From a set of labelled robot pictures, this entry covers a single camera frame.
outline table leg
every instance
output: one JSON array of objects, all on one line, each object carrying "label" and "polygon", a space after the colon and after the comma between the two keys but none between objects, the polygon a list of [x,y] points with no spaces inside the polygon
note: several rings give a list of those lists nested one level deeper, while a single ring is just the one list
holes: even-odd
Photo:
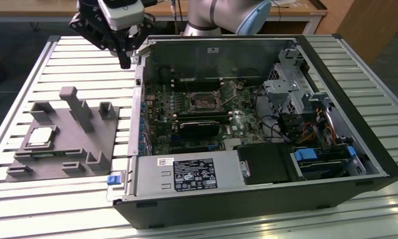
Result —
[{"label": "table leg", "polygon": [[322,16],[311,16],[309,22],[306,23],[306,26],[303,28],[303,35],[310,35],[315,33],[319,21]]},{"label": "table leg", "polygon": [[29,22],[33,31],[40,31],[40,22]]}]

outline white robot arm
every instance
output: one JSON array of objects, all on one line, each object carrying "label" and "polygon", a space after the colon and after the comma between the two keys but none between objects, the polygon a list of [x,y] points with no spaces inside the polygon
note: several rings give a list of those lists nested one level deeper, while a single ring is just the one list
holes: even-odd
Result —
[{"label": "white robot arm", "polygon": [[[118,56],[122,69],[146,40],[154,17],[145,7],[164,0],[78,0],[69,27],[100,49]],[[221,27],[238,35],[253,35],[265,23],[270,0],[190,0],[186,36],[221,35]],[[129,35],[132,26],[138,32]]]}]

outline warning label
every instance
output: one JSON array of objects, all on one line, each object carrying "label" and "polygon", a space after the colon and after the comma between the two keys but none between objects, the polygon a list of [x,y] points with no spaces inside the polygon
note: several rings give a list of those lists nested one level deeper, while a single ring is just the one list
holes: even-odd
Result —
[{"label": "warning label", "polygon": [[173,167],[177,192],[218,187],[212,158],[174,161]]}]

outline aluminum table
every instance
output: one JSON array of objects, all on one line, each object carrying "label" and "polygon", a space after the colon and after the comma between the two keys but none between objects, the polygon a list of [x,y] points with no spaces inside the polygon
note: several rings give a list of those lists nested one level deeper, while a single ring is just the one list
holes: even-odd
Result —
[{"label": "aluminum table", "polygon": [[[398,99],[343,40],[307,39],[398,163]],[[121,107],[112,171],[126,168],[133,85],[134,71],[121,70],[106,51],[81,37],[50,37],[0,127],[0,238],[398,238],[398,182],[335,208],[154,230],[132,228],[113,209],[122,186],[108,190],[106,176],[6,183],[6,167],[32,121],[26,111],[36,101],[66,108],[62,86],[76,86],[92,107],[101,101]]]}]

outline floor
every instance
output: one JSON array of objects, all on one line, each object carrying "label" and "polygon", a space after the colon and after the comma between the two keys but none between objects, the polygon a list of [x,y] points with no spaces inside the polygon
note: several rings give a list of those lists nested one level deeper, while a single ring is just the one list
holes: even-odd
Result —
[{"label": "floor", "polygon": [[[65,23],[41,23],[40,28],[33,32],[28,23],[0,23],[0,61],[8,73],[8,79],[0,83],[0,124],[48,37],[76,35]],[[398,37],[391,39],[370,67],[398,97]]]}]

